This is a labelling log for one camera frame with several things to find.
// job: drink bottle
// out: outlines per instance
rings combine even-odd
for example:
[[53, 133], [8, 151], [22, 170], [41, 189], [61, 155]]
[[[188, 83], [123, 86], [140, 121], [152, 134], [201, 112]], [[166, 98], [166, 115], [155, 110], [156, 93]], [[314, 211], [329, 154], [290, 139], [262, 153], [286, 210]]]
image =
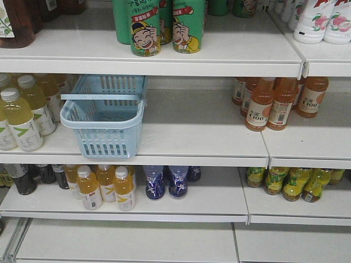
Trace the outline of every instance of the drink bottle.
[[327, 77], [308, 77], [296, 109], [297, 114], [304, 118], [316, 117], [328, 84]]
[[135, 206], [133, 178], [127, 167], [119, 166], [115, 171], [114, 188], [118, 207], [122, 211], [129, 211]]
[[274, 101], [267, 122], [269, 129], [285, 129], [297, 92], [296, 78], [282, 78], [279, 85], [274, 89]]
[[29, 103], [40, 133], [42, 135], [51, 134], [55, 131], [56, 124], [48, 107], [43, 90], [36, 85], [35, 79], [30, 75], [19, 77], [18, 85], [21, 88], [22, 98]]
[[25, 0], [0, 0], [0, 48], [23, 48], [34, 41]]
[[88, 210], [98, 209], [103, 203], [103, 199], [96, 175], [87, 165], [80, 166], [77, 172], [77, 183], [84, 207]]
[[275, 78], [261, 78], [251, 94], [245, 125], [254, 132], [264, 130], [274, 100]]
[[43, 144], [37, 123], [28, 102], [21, 98], [16, 88], [7, 88], [1, 92], [4, 101], [3, 111], [8, 126], [15, 137], [17, 145], [23, 151], [35, 151]]
[[97, 170], [97, 178], [99, 181], [103, 200], [106, 202], [114, 202], [116, 200], [114, 192], [114, 166], [109, 164], [99, 164]]

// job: drink label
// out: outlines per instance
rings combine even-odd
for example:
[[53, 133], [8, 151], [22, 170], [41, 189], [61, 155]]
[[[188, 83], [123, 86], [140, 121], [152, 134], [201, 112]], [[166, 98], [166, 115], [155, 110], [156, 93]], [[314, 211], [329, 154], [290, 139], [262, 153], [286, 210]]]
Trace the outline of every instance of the drink label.
[[305, 87], [298, 107], [307, 113], [317, 113], [319, 105], [322, 103], [324, 92], [315, 92]]
[[32, 110], [32, 112], [42, 135], [48, 135], [55, 130], [56, 124], [54, 123], [53, 117], [47, 105], [45, 107], [38, 108], [37, 110]]
[[100, 185], [101, 195], [106, 202], [114, 202], [116, 200], [114, 185]]
[[82, 202], [85, 208], [88, 210], [98, 209], [103, 203], [103, 199], [101, 197], [100, 189], [97, 188], [95, 191], [91, 193], [80, 193]]
[[261, 105], [252, 100], [247, 111], [246, 121], [256, 127], [265, 126], [271, 106], [272, 104]]
[[281, 103], [274, 101], [269, 114], [268, 121], [275, 125], [285, 125], [289, 117], [292, 103]]
[[38, 126], [31, 118], [28, 122], [20, 125], [9, 125], [18, 146], [23, 151], [34, 151], [43, 144], [43, 137], [39, 133]]
[[0, 0], [0, 37], [14, 38], [10, 19], [7, 16], [4, 1]]

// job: bottle label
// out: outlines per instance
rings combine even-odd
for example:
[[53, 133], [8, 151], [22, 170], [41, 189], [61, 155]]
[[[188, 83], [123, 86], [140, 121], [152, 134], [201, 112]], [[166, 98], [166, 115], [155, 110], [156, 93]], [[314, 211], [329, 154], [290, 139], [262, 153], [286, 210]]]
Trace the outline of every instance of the bottle label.
[[274, 101], [268, 121], [275, 125], [285, 125], [292, 107], [292, 103]]
[[298, 107], [307, 113], [317, 113], [319, 105], [322, 103], [324, 92], [315, 92], [305, 87]]
[[106, 202], [114, 202], [116, 200], [114, 185], [100, 185], [101, 195]]
[[38, 126], [31, 118], [28, 122], [20, 125], [9, 125], [18, 146], [23, 151], [33, 151], [43, 144], [43, 138], [39, 133]]
[[56, 125], [47, 105], [38, 108], [37, 110], [33, 110], [32, 112], [42, 135], [48, 135], [55, 130]]
[[4, 1], [0, 0], [0, 37], [14, 38], [11, 22], [7, 16]]
[[262, 127], [267, 124], [270, 108], [272, 104], [261, 105], [254, 101], [250, 102], [246, 121], [256, 127]]

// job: orange juice bottle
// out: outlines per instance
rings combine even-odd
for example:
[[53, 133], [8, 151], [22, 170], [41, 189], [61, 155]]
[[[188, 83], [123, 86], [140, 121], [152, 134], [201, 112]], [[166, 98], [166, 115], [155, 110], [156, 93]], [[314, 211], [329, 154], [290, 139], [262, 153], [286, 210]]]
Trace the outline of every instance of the orange juice bottle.
[[274, 99], [275, 78], [261, 78], [258, 87], [252, 92], [245, 125], [258, 132], [264, 130]]
[[296, 78], [282, 78], [274, 89], [274, 101], [269, 114], [267, 127], [272, 130], [284, 130], [297, 94]]
[[327, 77], [308, 77], [296, 109], [297, 114], [305, 118], [316, 117], [328, 84]]

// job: green can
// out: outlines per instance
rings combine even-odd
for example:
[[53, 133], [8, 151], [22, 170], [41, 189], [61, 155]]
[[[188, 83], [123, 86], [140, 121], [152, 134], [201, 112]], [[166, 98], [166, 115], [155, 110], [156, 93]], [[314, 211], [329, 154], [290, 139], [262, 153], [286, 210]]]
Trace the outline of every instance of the green can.
[[131, 50], [137, 56], [154, 56], [161, 50], [158, 0], [129, 0]]
[[205, 0], [173, 0], [173, 49], [195, 53], [201, 49]]

